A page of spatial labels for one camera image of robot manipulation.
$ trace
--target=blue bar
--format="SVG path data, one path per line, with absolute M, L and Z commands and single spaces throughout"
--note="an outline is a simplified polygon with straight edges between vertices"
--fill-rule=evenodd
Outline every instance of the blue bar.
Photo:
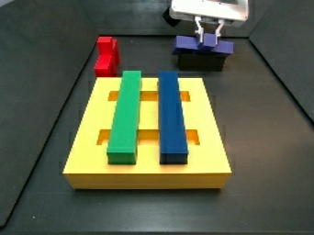
M 188 134 L 177 72 L 161 72 L 160 98 L 160 163 L 188 164 Z

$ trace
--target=gray surface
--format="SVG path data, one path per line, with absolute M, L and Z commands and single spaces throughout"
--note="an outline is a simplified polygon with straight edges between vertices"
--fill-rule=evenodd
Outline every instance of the gray surface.
M 193 34 L 196 24 L 182 22 L 169 26 L 162 14 L 172 0 L 79 0 L 104 35 L 177 35 Z M 249 37 L 275 0 L 251 0 L 251 17 L 241 28 L 222 30 L 226 37 Z
M 0 0 L 0 7 L 11 3 L 14 0 Z
M 314 120 L 313 9 L 313 0 L 277 0 L 251 39 Z
M 176 69 L 173 40 L 120 38 L 122 70 Z M 314 232 L 314 128 L 251 42 L 234 42 L 222 73 L 181 73 L 205 78 L 233 168 L 226 187 L 71 189 L 62 172 L 97 80 L 96 52 L 3 232 Z
M 0 8 L 0 226 L 6 224 L 98 33 L 75 0 Z

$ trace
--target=navy blue block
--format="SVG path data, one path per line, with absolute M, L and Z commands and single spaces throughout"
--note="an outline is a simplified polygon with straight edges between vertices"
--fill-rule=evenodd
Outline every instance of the navy blue block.
M 160 163 L 188 164 L 188 134 L 177 72 L 161 72 L 160 97 Z
M 174 40 L 173 55 L 186 53 L 194 54 L 220 54 L 224 56 L 233 55 L 234 43 L 225 40 L 218 40 L 216 34 L 204 34 L 204 44 L 200 44 L 197 37 L 177 36 Z
M 205 33 L 204 34 L 204 43 L 200 44 L 200 50 L 210 51 L 217 46 L 217 35 Z

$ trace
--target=table surface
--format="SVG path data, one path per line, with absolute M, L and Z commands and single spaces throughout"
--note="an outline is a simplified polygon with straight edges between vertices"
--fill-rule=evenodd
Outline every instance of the table surface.
M 177 70 L 173 38 L 122 37 L 124 70 Z M 314 128 L 248 39 L 202 77 L 230 159 L 222 190 L 74 190 L 62 172 L 97 80 L 96 50 L 3 232 L 314 232 Z

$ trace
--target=black wall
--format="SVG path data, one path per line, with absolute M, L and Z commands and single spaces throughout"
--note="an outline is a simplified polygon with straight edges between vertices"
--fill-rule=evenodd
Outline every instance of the black wall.
M 313 9 L 313 0 L 276 0 L 251 39 L 314 120 Z
M 172 28 L 162 18 L 172 0 L 79 0 L 100 34 L 104 35 L 177 35 L 192 34 L 193 22 Z M 251 17 L 241 28 L 225 28 L 225 37 L 249 37 L 275 0 L 249 0 Z
M 77 0 L 17 0 L 0 7 L 0 226 L 97 39 Z

